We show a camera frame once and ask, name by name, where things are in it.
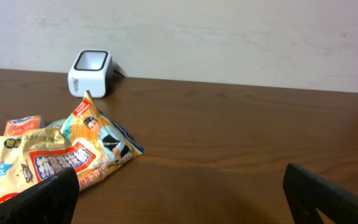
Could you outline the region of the yellow printed bag pack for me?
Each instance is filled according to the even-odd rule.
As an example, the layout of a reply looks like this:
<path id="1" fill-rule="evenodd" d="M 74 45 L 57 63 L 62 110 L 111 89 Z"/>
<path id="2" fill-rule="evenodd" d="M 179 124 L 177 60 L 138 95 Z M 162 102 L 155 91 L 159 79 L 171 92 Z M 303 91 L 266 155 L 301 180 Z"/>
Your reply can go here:
<path id="1" fill-rule="evenodd" d="M 143 151 L 86 92 L 61 128 L 0 136 L 0 203 L 66 168 L 75 170 L 79 188 L 86 189 Z"/>

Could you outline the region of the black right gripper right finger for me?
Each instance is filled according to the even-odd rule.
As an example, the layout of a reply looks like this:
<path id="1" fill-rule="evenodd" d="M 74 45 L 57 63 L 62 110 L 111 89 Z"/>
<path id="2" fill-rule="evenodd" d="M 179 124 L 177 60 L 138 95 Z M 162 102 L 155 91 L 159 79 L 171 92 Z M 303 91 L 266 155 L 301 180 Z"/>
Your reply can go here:
<path id="1" fill-rule="evenodd" d="M 334 223 L 358 223 L 358 196 L 299 164 L 287 165 L 283 190 L 295 223 L 322 223 L 319 212 Z"/>

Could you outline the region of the teal snack packet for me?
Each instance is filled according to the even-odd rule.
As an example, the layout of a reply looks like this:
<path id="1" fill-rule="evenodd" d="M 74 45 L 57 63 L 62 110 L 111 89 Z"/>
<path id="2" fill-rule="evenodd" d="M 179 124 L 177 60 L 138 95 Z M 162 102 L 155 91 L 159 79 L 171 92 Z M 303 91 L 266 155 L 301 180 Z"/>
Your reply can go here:
<path id="1" fill-rule="evenodd" d="M 63 124 L 65 123 L 66 119 L 59 119 L 57 121 L 54 121 L 46 126 L 46 128 L 57 128 L 60 129 Z"/>

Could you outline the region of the orange tissue packet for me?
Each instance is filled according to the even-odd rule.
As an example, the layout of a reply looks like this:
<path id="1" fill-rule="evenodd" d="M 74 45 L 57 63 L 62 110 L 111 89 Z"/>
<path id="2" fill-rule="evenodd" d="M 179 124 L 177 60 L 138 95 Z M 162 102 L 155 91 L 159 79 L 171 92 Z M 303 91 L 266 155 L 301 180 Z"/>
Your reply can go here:
<path id="1" fill-rule="evenodd" d="M 28 116 L 25 118 L 12 119 L 6 122 L 5 136 L 17 136 L 27 131 L 44 128 L 41 115 Z"/>

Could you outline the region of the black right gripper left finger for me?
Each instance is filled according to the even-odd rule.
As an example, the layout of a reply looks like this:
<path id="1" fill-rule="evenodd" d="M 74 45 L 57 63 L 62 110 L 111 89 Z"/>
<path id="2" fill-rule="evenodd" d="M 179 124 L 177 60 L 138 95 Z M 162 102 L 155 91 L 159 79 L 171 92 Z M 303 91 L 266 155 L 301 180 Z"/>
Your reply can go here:
<path id="1" fill-rule="evenodd" d="M 70 224 L 79 191 L 75 170 L 63 169 L 0 203 L 0 223 Z"/>

